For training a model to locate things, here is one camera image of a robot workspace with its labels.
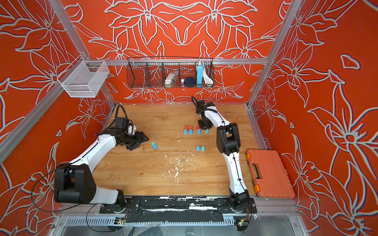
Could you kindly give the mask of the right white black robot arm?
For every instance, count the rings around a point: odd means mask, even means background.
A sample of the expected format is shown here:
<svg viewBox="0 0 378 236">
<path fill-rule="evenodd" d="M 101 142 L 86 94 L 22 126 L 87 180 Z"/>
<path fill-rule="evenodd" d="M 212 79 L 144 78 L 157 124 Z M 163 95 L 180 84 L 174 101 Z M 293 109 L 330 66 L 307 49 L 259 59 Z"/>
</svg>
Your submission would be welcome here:
<svg viewBox="0 0 378 236">
<path fill-rule="evenodd" d="M 229 122 L 221 115 L 212 102 L 197 100 L 191 97 L 196 114 L 200 115 L 198 125 L 200 129 L 216 129 L 216 144 L 223 155 L 230 181 L 230 207 L 235 212 L 241 212 L 250 204 L 250 195 L 245 185 L 240 165 L 240 135 L 236 123 Z"/>
</svg>

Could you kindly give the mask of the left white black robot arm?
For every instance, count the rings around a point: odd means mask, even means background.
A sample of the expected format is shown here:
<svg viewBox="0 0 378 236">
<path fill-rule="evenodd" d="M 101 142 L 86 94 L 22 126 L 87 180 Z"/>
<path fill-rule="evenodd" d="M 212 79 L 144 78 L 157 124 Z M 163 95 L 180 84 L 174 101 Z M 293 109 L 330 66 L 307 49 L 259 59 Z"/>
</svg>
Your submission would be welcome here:
<svg viewBox="0 0 378 236">
<path fill-rule="evenodd" d="M 117 207 L 126 206 L 122 190 L 98 187 L 93 172 L 102 159 L 117 146 L 132 151 L 149 138 L 138 131 L 128 118 L 125 108 L 118 105 L 115 117 L 108 127 L 97 134 L 97 139 L 77 158 L 67 164 L 60 164 L 55 170 L 54 200 L 57 203 L 102 204 Z"/>
</svg>

